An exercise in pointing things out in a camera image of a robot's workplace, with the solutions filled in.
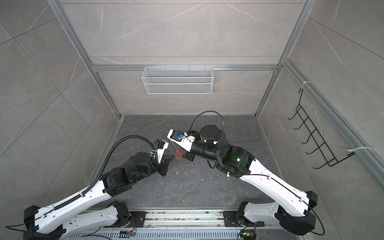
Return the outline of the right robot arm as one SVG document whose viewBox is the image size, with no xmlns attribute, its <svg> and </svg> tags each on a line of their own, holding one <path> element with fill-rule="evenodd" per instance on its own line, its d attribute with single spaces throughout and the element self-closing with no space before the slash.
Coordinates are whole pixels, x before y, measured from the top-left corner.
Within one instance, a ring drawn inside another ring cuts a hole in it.
<svg viewBox="0 0 384 240">
<path fill-rule="evenodd" d="M 317 194 L 298 190 L 280 179 L 244 148 L 229 144 L 224 131 L 216 125 L 204 126 L 199 132 L 173 130 L 168 139 L 186 150 L 187 158 L 199 156 L 214 162 L 210 168 L 256 187 L 273 200 L 264 205 L 242 202 L 236 215 L 240 224 L 279 224 L 298 236 L 315 229 L 317 215 L 313 208 Z"/>
</svg>

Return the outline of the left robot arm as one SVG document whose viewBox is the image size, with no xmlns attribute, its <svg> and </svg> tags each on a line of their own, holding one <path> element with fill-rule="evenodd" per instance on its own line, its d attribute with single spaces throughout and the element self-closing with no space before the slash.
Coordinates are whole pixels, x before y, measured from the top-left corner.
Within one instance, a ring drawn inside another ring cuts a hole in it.
<svg viewBox="0 0 384 240">
<path fill-rule="evenodd" d="M 107 201 L 132 189 L 138 181 L 154 173 L 166 176 L 174 155 L 164 154 L 160 161 L 148 153 L 139 152 L 124 164 L 104 173 L 86 192 L 77 194 L 47 207 L 25 209 L 25 240 L 63 240 L 76 233 L 98 227 L 119 228 L 133 226 L 134 220 L 126 203 L 115 202 L 107 208 L 88 212 L 98 203 Z"/>
</svg>

